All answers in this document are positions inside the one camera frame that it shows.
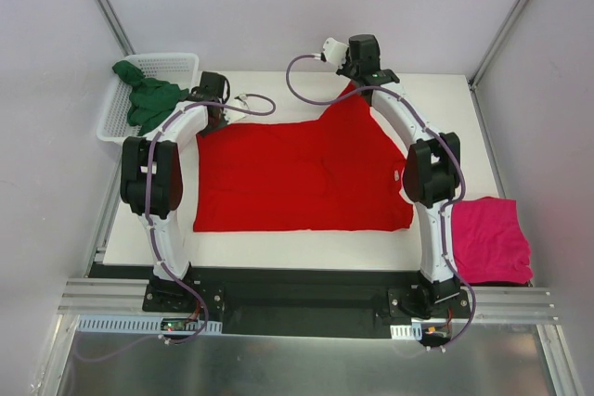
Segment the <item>red t shirt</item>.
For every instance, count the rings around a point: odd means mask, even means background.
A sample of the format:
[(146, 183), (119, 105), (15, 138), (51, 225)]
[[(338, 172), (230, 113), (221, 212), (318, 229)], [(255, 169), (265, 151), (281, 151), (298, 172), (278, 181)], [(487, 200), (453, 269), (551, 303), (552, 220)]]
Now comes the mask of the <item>red t shirt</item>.
[(312, 121), (198, 136), (196, 232), (408, 229), (406, 158), (354, 87)]

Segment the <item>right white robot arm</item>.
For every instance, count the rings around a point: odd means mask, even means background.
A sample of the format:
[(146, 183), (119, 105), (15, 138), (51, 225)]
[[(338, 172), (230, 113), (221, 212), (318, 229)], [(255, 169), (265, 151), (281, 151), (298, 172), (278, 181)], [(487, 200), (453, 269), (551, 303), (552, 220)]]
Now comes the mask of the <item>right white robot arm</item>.
[(322, 54), (407, 145), (402, 186), (419, 218), (421, 261), (419, 282), (398, 299), (398, 308), (421, 319), (439, 316), (460, 293), (451, 219), (453, 204), (466, 191), (459, 138), (430, 124), (407, 98), (398, 76), (381, 68), (375, 36), (355, 35), (346, 44), (329, 38)]

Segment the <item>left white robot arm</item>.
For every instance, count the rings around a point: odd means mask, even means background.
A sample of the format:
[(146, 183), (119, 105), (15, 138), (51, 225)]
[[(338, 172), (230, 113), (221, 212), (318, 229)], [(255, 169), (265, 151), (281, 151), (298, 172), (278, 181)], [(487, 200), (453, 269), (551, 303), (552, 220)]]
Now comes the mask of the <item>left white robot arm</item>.
[(190, 261), (177, 219), (183, 197), (180, 151), (196, 134), (224, 121), (222, 106), (229, 98), (228, 79), (205, 71), (189, 98), (166, 113), (152, 131), (123, 141), (121, 199), (145, 228), (153, 274), (172, 281), (163, 297), (179, 312), (190, 309), (197, 298), (194, 286), (183, 280)]

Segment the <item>white plastic basket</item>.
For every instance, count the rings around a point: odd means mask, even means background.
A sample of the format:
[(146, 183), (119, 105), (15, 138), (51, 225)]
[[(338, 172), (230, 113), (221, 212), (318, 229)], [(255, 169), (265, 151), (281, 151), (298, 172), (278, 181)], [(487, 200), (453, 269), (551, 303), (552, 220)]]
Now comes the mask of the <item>white plastic basket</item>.
[[(177, 84), (182, 90), (198, 83), (200, 60), (193, 53), (145, 53), (124, 58), (149, 78)], [(103, 109), (97, 125), (97, 138), (120, 146), (128, 136), (139, 135), (139, 127), (130, 126), (127, 113), (131, 106), (132, 87), (112, 73)]]

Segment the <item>green t shirt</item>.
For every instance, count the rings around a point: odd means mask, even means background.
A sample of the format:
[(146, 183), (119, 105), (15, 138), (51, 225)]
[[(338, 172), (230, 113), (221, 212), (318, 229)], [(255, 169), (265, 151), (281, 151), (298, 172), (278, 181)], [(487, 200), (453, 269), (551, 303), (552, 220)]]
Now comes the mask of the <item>green t shirt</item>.
[(189, 95), (188, 89), (148, 77), (126, 60), (115, 63), (112, 71), (131, 87), (126, 121), (130, 126), (139, 128), (139, 135), (155, 130), (169, 117), (176, 105)]

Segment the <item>pink folded t shirt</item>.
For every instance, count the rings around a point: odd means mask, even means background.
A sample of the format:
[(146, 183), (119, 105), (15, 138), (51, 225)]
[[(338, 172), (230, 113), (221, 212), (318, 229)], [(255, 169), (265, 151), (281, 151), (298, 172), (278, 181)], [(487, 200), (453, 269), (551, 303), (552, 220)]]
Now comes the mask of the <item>pink folded t shirt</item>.
[(521, 285), (532, 280), (530, 245), (516, 201), (485, 197), (455, 204), (452, 237), (458, 272), (470, 284)]

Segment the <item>aluminium frame rail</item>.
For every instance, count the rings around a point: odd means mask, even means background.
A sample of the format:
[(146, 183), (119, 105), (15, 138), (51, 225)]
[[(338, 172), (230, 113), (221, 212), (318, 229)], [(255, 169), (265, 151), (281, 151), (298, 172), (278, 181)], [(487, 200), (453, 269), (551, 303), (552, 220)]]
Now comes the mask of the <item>aluminium frame rail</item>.
[[(67, 282), (58, 304), (61, 314), (139, 315), (147, 282), (77, 278)], [(542, 287), (474, 289), (474, 321), (482, 324), (558, 325), (562, 321), (551, 292)]]

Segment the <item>right aluminium corner post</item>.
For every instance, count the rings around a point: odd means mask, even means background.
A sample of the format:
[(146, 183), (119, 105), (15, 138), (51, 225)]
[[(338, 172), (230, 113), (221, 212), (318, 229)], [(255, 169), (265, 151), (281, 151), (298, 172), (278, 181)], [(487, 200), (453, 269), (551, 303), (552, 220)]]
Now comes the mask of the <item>right aluminium corner post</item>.
[(513, 28), (531, 1), (532, 0), (515, 0), (512, 4), (510, 11), (497, 29), (493, 40), (481, 58), (478, 67), (469, 78), (469, 88), (472, 92), (476, 90), (483, 77), (486, 75), (492, 63), (495, 61), (497, 54), (503, 48), (503, 45), (509, 38)]

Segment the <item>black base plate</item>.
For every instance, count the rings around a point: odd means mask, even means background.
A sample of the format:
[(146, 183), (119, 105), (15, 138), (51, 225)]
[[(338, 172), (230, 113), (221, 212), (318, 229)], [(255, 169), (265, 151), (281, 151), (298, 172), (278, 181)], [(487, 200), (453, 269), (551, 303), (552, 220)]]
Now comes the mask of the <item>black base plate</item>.
[(181, 339), (219, 327), (225, 334), (387, 339), (397, 326), (442, 346), (476, 311), (457, 277), (431, 285), (415, 272), (192, 267), (176, 281), (147, 266), (94, 265), (98, 279), (142, 279), (141, 310), (162, 313), (159, 330)]

